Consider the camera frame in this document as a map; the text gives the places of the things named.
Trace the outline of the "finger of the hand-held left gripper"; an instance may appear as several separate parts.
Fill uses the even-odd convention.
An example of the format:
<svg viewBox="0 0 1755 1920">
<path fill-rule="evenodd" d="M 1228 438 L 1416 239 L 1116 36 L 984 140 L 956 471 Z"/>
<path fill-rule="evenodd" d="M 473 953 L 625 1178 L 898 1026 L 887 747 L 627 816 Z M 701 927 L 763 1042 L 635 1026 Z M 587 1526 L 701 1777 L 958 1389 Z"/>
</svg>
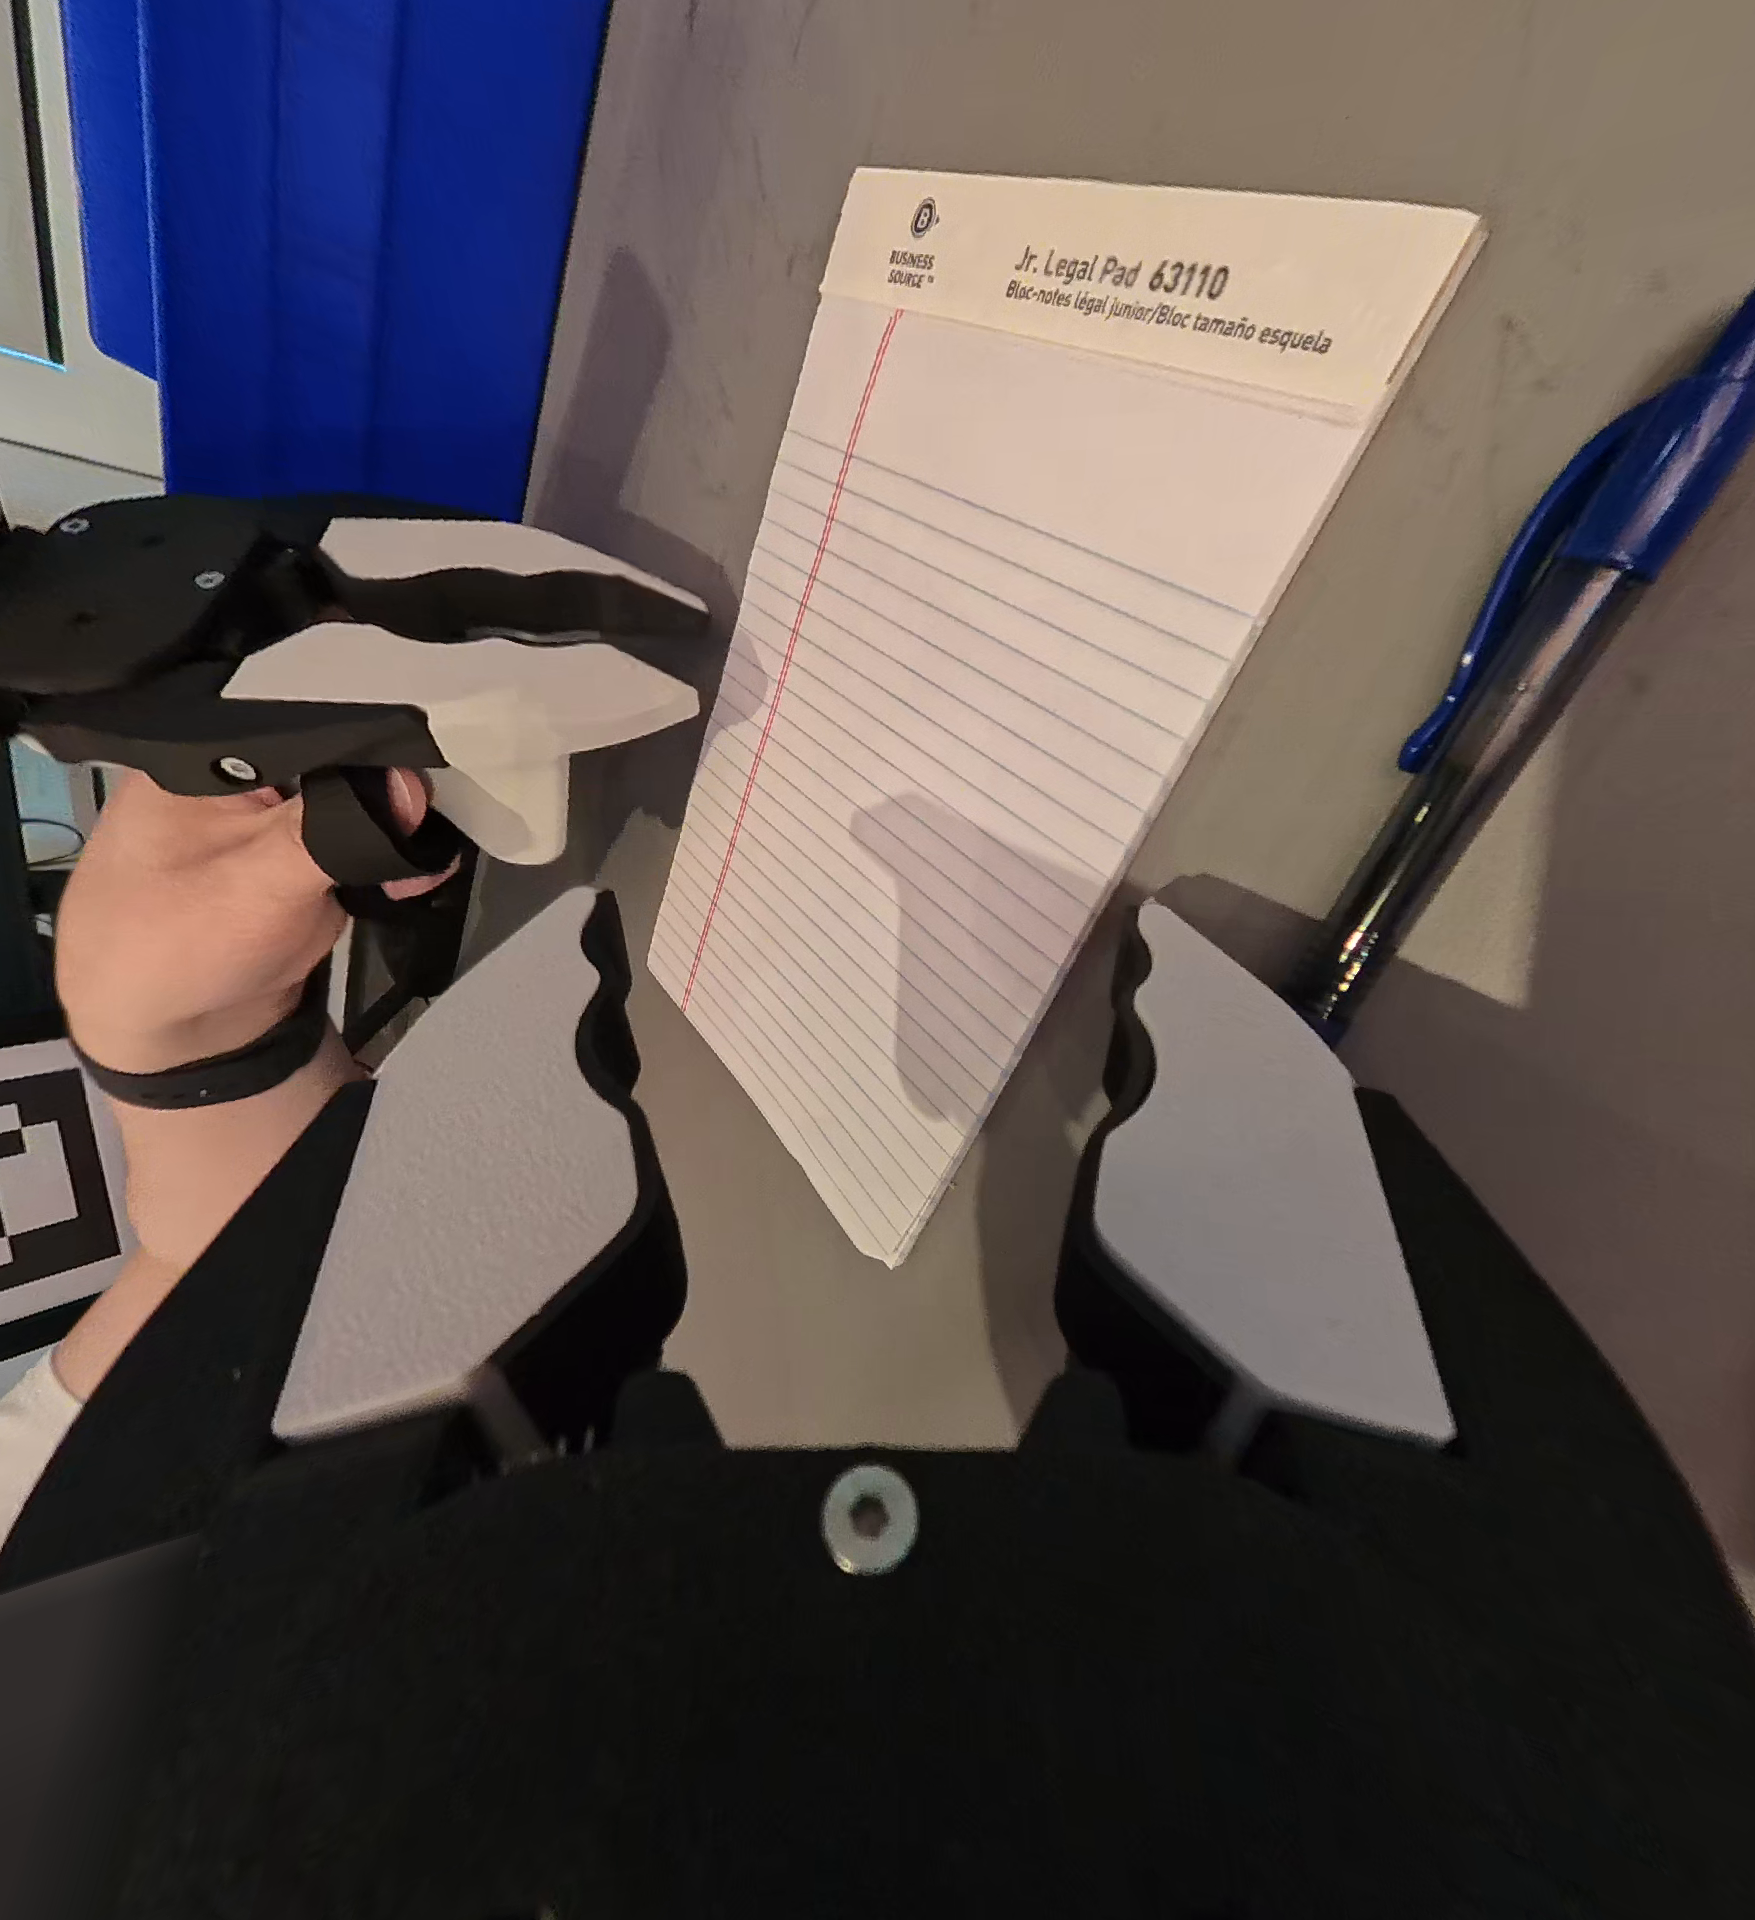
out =
<svg viewBox="0 0 1755 1920">
<path fill-rule="evenodd" d="M 574 540 L 473 518 L 334 518 L 318 545 L 325 605 L 427 643 L 691 639 L 706 605 Z"/>
<path fill-rule="evenodd" d="M 446 770 L 434 796 L 513 865 L 565 851 L 574 755 L 698 715 L 698 692 L 602 639 L 402 636 L 329 621 L 249 658 L 228 700 L 415 708 Z"/>
</svg>

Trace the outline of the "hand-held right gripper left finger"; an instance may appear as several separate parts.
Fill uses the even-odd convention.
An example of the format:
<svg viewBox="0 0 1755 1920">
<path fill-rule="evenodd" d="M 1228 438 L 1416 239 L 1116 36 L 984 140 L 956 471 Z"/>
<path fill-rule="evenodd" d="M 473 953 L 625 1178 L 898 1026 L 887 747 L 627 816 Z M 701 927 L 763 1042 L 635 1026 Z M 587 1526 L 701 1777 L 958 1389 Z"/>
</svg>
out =
<svg viewBox="0 0 1755 1920">
<path fill-rule="evenodd" d="M 273 1416 L 287 1446 L 464 1413 L 503 1459 L 616 1441 L 689 1302 L 611 891 L 485 956 L 378 1071 Z"/>
</svg>

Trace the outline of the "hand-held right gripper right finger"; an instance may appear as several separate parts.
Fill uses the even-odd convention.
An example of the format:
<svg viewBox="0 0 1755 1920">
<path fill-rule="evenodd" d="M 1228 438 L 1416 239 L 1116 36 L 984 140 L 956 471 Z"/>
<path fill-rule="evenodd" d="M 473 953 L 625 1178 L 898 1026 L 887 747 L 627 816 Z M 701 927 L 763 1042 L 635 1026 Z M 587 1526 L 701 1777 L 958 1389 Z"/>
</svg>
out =
<svg viewBox="0 0 1755 1920">
<path fill-rule="evenodd" d="M 1116 1387 L 1131 1441 L 1242 1458 L 1299 1416 L 1448 1448 L 1456 1417 L 1343 1064 L 1158 900 L 1134 911 L 1112 1007 L 1057 1321 Z"/>
</svg>

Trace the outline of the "blue plastic bin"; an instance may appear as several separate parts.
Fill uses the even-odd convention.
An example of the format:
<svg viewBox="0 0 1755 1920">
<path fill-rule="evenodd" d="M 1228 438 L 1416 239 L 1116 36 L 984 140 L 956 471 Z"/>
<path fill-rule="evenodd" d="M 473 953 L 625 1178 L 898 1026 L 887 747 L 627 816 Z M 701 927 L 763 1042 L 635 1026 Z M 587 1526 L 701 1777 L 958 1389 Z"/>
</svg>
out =
<svg viewBox="0 0 1755 1920">
<path fill-rule="evenodd" d="M 92 333 L 169 491 L 520 520 L 611 5 L 59 11 Z"/>
</svg>

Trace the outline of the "white lined notepad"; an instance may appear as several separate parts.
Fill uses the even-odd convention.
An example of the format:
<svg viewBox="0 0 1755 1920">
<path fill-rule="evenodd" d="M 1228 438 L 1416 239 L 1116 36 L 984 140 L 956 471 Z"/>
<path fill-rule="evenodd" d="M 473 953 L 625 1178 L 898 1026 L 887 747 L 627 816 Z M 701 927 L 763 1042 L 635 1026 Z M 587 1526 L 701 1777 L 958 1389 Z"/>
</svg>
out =
<svg viewBox="0 0 1755 1920">
<path fill-rule="evenodd" d="M 859 166 L 650 971 L 900 1264 L 1488 241 Z"/>
</svg>

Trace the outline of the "blue retractable pen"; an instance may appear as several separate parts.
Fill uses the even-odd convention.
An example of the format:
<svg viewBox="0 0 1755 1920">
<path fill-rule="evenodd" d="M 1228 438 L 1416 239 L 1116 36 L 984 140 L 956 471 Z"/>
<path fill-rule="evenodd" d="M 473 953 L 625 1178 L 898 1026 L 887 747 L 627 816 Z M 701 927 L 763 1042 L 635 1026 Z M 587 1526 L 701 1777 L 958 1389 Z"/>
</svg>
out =
<svg viewBox="0 0 1755 1920">
<path fill-rule="evenodd" d="M 1755 286 L 1698 362 L 1610 419 L 1507 548 L 1437 708 L 1405 739 L 1412 789 L 1337 938 L 1320 1020 L 1345 1026 L 1576 692 L 1755 441 Z"/>
</svg>

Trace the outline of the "person's left hand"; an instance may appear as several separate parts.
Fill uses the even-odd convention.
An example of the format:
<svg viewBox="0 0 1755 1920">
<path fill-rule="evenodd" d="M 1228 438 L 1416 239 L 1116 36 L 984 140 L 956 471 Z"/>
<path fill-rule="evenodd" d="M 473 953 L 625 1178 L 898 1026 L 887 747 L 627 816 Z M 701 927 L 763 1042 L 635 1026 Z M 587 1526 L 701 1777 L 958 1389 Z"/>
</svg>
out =
<svg viewBox="0 0 1755 1920">
<path fill-rule="evenodd" d="M 156 1074 L 256 1042 L 346 931 L 309 789 L 171 795 L 121 772 L 54 920 L 54 986 L 98 1067 Z"/>
</svg>

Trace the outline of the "black wristband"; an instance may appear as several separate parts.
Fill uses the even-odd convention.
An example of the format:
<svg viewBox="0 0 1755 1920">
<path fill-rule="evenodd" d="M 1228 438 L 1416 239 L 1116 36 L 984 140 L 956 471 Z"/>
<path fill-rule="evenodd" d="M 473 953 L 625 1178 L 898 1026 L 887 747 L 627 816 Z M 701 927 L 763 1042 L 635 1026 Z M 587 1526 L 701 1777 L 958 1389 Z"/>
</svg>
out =
<svg viewBox="0 0 1755 1920">
<path fill-rule="evenodd" d="M 71 1048 L 92 1086 L 114 1106 L 174 1115 L 240 1104 L 284 1090 L 306 1069 L 313 1069 L 335 1038 L 329 1007 L 307 996 L 261 1036 L 167 1069 L 114 1069 L 78 1040 L 71 1040 Z"/>
</svg>

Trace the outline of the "black white fiducial marker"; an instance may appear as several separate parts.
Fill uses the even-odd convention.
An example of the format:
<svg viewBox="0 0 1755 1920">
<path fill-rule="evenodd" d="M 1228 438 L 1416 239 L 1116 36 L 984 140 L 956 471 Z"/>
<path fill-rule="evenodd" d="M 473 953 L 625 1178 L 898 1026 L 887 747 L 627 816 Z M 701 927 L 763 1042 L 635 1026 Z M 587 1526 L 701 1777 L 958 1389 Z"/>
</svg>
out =
<svg viewBox="0 0 1755 1920">
<path fill-rule="evenodd" d="M 126 1250 L 119 1128 L 74 1046 L 0 1046 L 0 1328 L 87 1302 Z"/>
</svg>

